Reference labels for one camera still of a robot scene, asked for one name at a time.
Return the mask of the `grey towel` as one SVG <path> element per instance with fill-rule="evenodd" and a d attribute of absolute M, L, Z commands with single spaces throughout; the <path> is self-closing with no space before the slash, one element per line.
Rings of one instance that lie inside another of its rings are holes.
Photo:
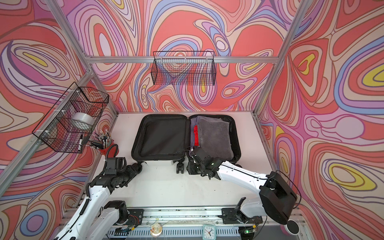
<path fill-rule="evenodd" d="M 218 118 L 197 117 L 200 147 L 212 158 L 229 161 L 234 157 L 230 123 Z"/>

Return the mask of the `red t-shirt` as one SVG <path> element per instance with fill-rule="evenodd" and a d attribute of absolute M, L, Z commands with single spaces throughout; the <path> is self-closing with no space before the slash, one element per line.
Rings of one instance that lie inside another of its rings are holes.
<path fill-rule="evenodd" d="M 199 146 L 198 126 L 194 126 L 194 146 Z"/>

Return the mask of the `purple jeans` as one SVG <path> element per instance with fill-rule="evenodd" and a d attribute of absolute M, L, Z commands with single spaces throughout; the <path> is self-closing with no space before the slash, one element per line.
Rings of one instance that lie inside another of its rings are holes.
<path fill-rule="evenodd" d="M 199 145 L 199 137 L 196 137 L 196 134 L 198 134 L 197 128 L 197 118 L 191 118 L 191 146 L 198 146 Z"/>

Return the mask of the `black suitcase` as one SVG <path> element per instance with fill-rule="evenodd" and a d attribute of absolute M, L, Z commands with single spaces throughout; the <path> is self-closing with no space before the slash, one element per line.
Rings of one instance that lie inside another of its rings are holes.
<path fill-rule="evenodd" d="M 183 173 L 183 162 L 189 160 L 187 171 L 197 173 L 197 164 L 189 156 L 191 148 L 191 118 L 198 116 L 218 118 L 230 123 L 230 140 L 234 157 L 229 160 L 236 164 L 241 158 L 241 148 L 235 120 L 228 115 L 184 115 L 151 114 L 145 116 L 139 126 L 133 148 L 132 158 L 137 162 L 173 161 L 177 163 L 177 173 Z"/>

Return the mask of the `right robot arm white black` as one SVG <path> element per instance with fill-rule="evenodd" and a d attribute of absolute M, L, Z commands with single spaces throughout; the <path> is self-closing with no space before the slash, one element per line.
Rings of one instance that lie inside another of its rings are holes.
<path fill-rule="evenodd" d="M 211 157 L 202 160 L 194 156 L 193 162 L 201 176 L 236 184 L 258 196 L 241 198 L 235 207 L 236 221 L 246 223 L 254 217 L 266 215 L 276 223 L 288 224 L 298 197 L 278 172 L 259 174 Z"/>

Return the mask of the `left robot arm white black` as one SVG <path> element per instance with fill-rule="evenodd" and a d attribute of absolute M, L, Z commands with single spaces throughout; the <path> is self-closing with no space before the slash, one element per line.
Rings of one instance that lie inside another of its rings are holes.
<path fill-rule="evenodd" d="M 140 223 L 127 210 L 123 200 L 109 201 L 115 189 L 126 187 L 138 174 L 141 163 L 128 165 L 125 158 L 108 159 L 103 170 L 86 185 L 86 197 L 72 218 L 54 237 L 55 240 L 101 240 L 113 225 L 129 225 L 135 228 Z"/>

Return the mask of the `red pen cup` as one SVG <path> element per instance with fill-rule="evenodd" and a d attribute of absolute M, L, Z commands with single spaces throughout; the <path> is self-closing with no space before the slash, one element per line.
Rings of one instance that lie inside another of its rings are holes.
<path fill-rule="evenodd" d="M 105 149 L 99 150 L 99 152 L 104 155 L 106 158 L 114 158 L 119 153 L 119 146 L 112 141 L 112 144 Z"/>

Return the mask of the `round clear badge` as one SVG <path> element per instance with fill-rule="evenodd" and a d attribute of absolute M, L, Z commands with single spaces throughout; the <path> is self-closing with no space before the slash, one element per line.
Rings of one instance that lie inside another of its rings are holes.
<path fill-rule="evenodd" d="M 160 223 L 154 223 L 151 226 L 150 234 L 152 237 L 157 238 L 159 237 L 163 232 L 163 226 Z"/>

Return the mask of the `small teal clock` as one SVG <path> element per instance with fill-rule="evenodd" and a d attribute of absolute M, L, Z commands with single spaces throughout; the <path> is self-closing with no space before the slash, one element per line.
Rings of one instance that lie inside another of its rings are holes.
<path fill-rule="evenodd" d="M 216 240 L 216 227 L 214 225 L 203 225 L 203 240 Z"/>

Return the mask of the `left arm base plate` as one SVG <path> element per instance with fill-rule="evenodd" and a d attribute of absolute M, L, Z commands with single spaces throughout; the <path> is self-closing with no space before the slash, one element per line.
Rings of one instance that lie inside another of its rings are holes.
<path fill-rule="evenodd" d="M 144 216 L 144 209 L 130 209 L 121 220 L 118 220 L 115 225 L 137 227 L 142 224 Z"/>

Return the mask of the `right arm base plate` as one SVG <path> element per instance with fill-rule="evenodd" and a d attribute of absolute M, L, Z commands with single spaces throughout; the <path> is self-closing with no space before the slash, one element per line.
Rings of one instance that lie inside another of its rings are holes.
<path fill-rule="evenodd" d="M 240 210 L 235 208 L 222 208 L 221 215 L 218 215 L 220 219 L 223 220 L 223 223 L 228 224 L 252 224 L 258 226 L 262 224 L 263 218 L 261 216 L 255 216 L 252 218 L 244 215 Z"/>

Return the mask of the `silver duct tape roll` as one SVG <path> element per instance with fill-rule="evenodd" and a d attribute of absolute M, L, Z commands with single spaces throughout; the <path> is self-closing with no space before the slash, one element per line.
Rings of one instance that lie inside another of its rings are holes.
<path fill-rule="evenodd" d="M 95 119 L 86 113 L 75 113 L 72 116 L 72 125 L 83 131 L 90 131 L 95 123 Z"/>

